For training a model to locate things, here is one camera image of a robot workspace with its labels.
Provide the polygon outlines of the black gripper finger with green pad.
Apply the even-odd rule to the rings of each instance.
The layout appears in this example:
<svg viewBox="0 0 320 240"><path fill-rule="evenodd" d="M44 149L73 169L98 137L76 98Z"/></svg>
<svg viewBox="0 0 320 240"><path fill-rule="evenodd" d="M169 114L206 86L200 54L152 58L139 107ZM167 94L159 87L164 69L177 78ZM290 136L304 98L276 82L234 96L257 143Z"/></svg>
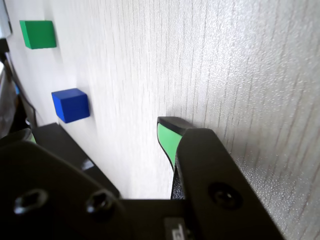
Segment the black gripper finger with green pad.
<svg viewBox="0 0 320 240"><path fill-rule="evenodd" d="M209 128L160 116L158 142L179 178L198 240L281 240L283 235L246 178Z"/></svg>
<svg viewBox="0 0 320 240"><path fill-rule="evenodd" d="M124 208L101 184L29 140L0 140L3 240L130 240Z"/></svg>

